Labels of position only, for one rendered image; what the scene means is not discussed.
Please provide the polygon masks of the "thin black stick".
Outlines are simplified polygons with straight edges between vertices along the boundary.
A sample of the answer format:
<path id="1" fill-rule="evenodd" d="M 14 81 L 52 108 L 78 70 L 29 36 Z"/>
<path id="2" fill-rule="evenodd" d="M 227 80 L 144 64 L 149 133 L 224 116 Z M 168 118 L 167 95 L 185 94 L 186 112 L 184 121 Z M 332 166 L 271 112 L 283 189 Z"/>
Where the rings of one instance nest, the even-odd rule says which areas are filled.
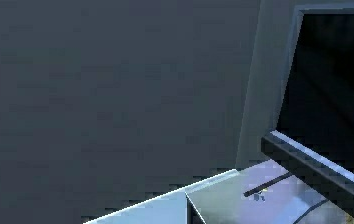
<path id="1" fill-rule="evenodd" d="M 251 196 L 251 195 L 253 195 L 255 193 L 261 192 L 262 190 L 268 188 L 269 186 L 272 186 L 272 185 L 274 185 L 274 184 L 276 184 L 276 183 L 278 183 L 278 182 L 280 182 L 280 181 L 282 181 L 282 180 L 284 180 L 284 179 L 286 179 L 286 178 L 288 178 L 288 177 L 290 177 L 292 175 L 293 174 L 291 174 L 290 172 L 287 172 L 287 173 L 285 173 L 285 174 L 283 174 L 281 176 L 278 176 L 278 177 L 276 177 L 276 178 L 274 178 L 274 179 L 272 179 L 272 180 L 270 180 L 270 181 L 268 181 L 266 183 L 263 183 L 263 184 L 255 187 L 253 189 L 250 189 L 250 190 L 244 192 L 243 195 L 244 195 L 244 197 L 249 197 L 249 196 Z"/>

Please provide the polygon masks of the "pale grey television stand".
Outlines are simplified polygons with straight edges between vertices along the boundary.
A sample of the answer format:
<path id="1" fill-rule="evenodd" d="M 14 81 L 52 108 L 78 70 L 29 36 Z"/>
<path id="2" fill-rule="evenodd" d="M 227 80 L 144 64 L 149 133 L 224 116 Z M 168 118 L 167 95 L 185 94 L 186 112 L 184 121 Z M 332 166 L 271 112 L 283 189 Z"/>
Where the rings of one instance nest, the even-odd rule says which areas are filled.
<path id="1" fill-rule="evenodd" d="M 273 160 L 232 169 L 83 224 L 354 224 L 340 206 L 294 175 L 244 197 L 285 173 Z"/>

